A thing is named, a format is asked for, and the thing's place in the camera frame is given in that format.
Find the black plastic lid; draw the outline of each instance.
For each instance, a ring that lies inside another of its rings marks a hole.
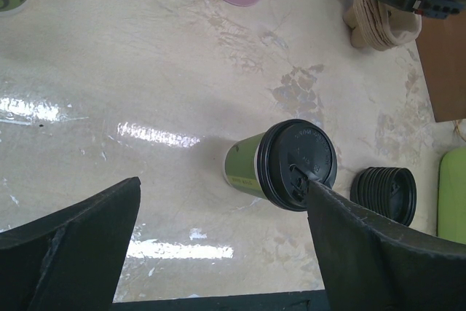
[[[302,119],[270,128],[259,147],[258,161],[265,195],[284,209],[307,209],[304,197],[309,180],[330,188],[335,183],[336,154],[330,139],[319,127]]]

